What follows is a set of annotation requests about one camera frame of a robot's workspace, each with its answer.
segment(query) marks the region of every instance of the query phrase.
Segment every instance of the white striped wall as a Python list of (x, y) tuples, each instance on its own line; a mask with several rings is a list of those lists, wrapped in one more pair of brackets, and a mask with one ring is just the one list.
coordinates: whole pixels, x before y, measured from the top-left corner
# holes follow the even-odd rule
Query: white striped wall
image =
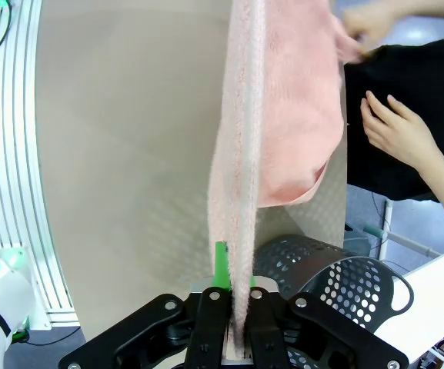
[[(70, 314), (74, 311), (52, 245), (38, 166), (35, 50), (40, 8), (41, 0), (19, 0), (0, 48), (0, 248), (31, 245), (48, 311)], [(0, 9), (0, 39), (7, 21), (8, 9)]]

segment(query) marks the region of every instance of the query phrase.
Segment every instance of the floor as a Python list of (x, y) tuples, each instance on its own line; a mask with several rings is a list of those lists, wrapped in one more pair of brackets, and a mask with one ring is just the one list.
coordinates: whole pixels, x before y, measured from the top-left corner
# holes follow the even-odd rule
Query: floor
[[(336, 0), (338, 10), (363, 0)], [(444, 20), (430, 18), (409, 18), (400, 22), (386, 39), (386, 43), (421, 45), (425, 42), (444, 38)], [(347, 222), (357, 229), (365, 224), (382, 227), (382, 215), (385, 199), (369, 191), (349, 186), (347, 197)], [(399, 201), (394, 203), (391, 227), (394, 232), (422, 242), (437, 251), (444, 252), (444, 209), (442, 205), (431, 201)], [(371, 254), (378, 252), (377, 238), (368, 236), (372, 243)], [(399, 273), (406, 273), (427, 262), (427, 258), (417, 255), (401, 246), (389, 242), (387, 258)], [(31, 342), (47, 343), (58, 340), (72, 332), (74, 328), (54, 328), (50, 332), (32, 332)], [(85, 342), (83, 334), (78, 331), (71, 337), (44, 347), (28, 344), (12, 345), (5, 356), (5, 369), (55, 369), (61, 357)]]

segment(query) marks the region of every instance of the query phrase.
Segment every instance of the pink fabric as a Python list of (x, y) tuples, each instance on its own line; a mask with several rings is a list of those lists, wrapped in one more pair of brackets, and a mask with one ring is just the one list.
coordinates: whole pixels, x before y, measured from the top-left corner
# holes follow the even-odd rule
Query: pink fabric
[(314, 195), (342, 136), (338, 60), (357, 50), (328, 0), (232, 2), (208, 211), (212, 256), (229, 247), (239, 354), (257, 207)]
[(339, 58), (358, 55), (327, 0), (268, 0), (259, 207), (315, 194), (341, 140)]

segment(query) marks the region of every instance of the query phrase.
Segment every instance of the hand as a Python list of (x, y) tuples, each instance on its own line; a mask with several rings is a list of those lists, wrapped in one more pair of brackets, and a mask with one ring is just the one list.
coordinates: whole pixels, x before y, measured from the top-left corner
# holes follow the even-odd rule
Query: hand
[(370, 91), (362, 99), (363, 128), (369, 142), (385, 153), (413, 167), (418, 172), (428, 167), (442, 154), (425, 122), (391, 95), (389, 108)]
[(367, 55), (389, 34), (398, 18), (390, 2), (376, 0), (345, 10), (342, 21), (350, 37), (360, 40), (361, 53)]

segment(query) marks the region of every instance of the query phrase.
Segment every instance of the beige board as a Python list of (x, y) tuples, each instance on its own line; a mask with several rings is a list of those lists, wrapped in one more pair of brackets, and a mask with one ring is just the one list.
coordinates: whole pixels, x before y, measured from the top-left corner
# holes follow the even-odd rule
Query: beige board
[[(210, 275), (206, 192), (229, 2), (44, 2), (36, 120), (48, 219), (87, 339)], [(258, 242), (341, 245), (346, 143), (310, 203), (266, 209)]]

